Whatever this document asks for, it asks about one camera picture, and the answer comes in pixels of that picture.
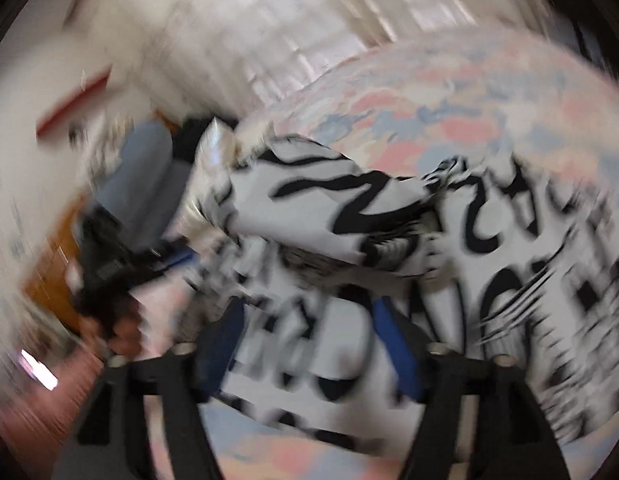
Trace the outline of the person left hand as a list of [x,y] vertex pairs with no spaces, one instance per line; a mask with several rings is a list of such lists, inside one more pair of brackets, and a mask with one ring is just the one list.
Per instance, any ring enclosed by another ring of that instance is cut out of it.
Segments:
[[107,352],[134,361],[142,353],[142,315],[136,298],[83,294],[78,299],[78,325],[86,346],[104,356]]

